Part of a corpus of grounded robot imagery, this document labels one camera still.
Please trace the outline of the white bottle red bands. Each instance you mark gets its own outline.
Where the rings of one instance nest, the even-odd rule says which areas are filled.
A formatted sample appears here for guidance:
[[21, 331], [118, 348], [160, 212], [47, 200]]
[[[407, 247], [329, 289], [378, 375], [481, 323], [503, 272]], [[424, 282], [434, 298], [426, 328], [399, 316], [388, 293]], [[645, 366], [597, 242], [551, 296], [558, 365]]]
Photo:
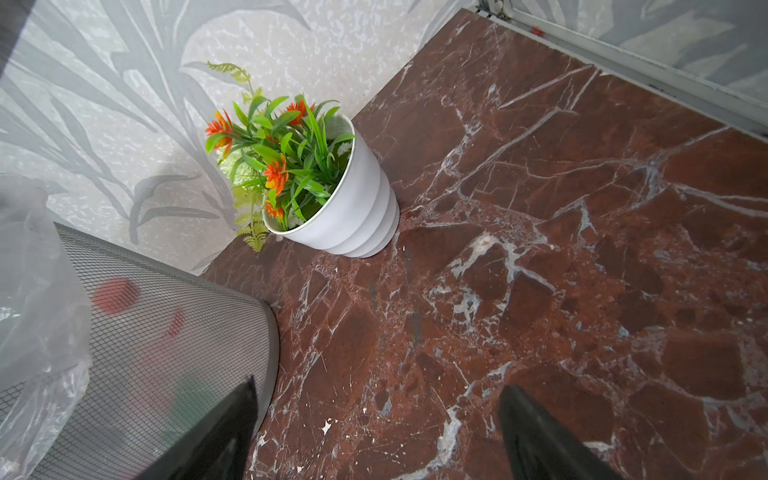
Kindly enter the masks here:
[[141, 365], [151, 372], [165, 370], [173, 366], [179, 357], [178, 336], [181, 333], [186, 316], [181, 308], [173, 313], [170, 325], [145, 348], [141, 358]]

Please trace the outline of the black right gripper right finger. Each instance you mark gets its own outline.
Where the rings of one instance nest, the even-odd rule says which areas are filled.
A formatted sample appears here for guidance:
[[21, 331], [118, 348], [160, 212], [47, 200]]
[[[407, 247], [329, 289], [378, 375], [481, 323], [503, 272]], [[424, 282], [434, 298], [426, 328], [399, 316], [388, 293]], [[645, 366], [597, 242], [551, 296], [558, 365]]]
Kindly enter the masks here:
[[519, 386], [503, 388], [498, 415], [515, 479], [620, 477]]

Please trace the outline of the white bottle red cap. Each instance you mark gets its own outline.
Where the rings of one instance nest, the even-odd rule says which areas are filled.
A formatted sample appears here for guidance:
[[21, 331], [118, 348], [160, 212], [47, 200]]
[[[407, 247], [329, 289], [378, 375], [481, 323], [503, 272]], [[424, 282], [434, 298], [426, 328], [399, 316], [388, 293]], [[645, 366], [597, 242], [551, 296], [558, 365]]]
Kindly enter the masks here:
[[119, 277], [103, 282], [93, 293], [91, 299], [95, 307], [108, 315], [126, 311], [140, 296], [140, 289], [130, 279]]

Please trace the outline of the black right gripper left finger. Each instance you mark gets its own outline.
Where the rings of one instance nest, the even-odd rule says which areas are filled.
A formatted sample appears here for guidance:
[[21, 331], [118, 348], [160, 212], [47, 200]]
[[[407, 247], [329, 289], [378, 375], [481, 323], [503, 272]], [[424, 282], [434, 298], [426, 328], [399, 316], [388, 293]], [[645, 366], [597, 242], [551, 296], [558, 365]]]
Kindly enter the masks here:
[[257, 420], [257, 389], [250, 377], [137, 477], [242, 479]]

